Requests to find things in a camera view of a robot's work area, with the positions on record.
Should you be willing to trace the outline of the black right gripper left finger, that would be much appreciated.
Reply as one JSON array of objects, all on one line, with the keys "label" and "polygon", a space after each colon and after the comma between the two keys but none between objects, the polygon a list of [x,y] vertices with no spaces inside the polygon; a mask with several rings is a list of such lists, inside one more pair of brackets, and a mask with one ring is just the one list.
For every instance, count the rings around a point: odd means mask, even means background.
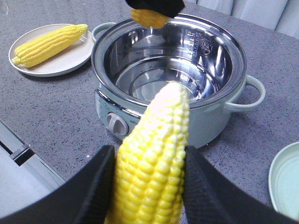
[{"label": "black right gripper left finger", "polygon": [[1,218],[2,224],[103,224],[111,200],[115,150],[100,151],[69,181],[41,200]]}]

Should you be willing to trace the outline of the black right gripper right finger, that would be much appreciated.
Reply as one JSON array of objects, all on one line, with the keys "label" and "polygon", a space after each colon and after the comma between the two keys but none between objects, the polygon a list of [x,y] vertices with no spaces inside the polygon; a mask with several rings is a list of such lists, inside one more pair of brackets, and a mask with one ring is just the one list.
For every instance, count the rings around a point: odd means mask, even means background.
[{"label": "black right gripper right finger", "polygon": [[185,148],[183,202],[190,224],[295,224],[223,176],[193,146]]}]

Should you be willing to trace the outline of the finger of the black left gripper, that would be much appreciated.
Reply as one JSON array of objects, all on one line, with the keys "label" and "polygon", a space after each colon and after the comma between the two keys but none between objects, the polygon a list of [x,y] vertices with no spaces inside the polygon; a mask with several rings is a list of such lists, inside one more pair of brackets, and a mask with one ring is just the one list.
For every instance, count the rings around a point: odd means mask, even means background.
[{"label": "finger of the black left gripper", "polygon": [[126,3],[134,9],[147,9],[174,18],[184,8],[183,0],[126,0]]}]

